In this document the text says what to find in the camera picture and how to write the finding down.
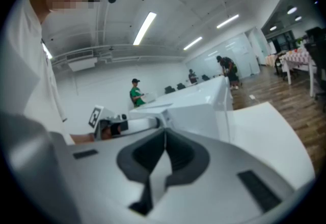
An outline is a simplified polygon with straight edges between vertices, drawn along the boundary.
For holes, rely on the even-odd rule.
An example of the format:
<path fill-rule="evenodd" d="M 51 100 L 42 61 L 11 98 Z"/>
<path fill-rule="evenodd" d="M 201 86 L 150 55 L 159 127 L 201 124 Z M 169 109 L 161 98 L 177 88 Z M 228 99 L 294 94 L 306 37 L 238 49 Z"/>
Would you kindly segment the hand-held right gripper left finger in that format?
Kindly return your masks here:
<path fill-rule="evenodd" d="M 143 215 L 130 205 L 142 199 L 145 181 L 128 179 L 119 168 L 119 153 L 133 143 L 161 137 L 152 129 L 111 141 L 68 146 L 57 138 L 57 156 L 79 216 L 75 223 L 164 223 L 155 215 Z"/>

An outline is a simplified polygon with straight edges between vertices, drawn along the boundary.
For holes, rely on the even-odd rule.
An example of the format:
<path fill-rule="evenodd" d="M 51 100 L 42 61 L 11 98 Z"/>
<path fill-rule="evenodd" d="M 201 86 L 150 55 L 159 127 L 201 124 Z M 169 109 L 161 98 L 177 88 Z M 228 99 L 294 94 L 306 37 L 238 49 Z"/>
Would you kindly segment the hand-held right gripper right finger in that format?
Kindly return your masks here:
<path fill-rule="evenodd" d="M 281 201 L 294 189 L 277 172 L 243 149 L 177 130 L 206 148 L 210 162 L 192 184 L 172 186 L 152 210 L 160 223 L 241 223 L 263 214 L 238 174 L 251 171 Z"/>

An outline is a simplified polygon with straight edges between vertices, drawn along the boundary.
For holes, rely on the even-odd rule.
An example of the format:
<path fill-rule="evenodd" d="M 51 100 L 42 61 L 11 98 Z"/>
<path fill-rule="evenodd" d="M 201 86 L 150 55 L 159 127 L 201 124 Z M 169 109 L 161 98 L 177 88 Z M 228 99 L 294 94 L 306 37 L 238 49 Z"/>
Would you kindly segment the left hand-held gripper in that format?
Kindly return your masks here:
<path fill-rule="evenodd" d="M 127 134 L 134 134 L 159 128 L 160 120 L 156 117 L 145 117 L 127 121 L 125 115 L 115 114 L 104 106 L 96 105 L 88 124 L 94 130 L 94 140 L 102 141 L 118 138 L 125 130 L 127 130 Z"/>

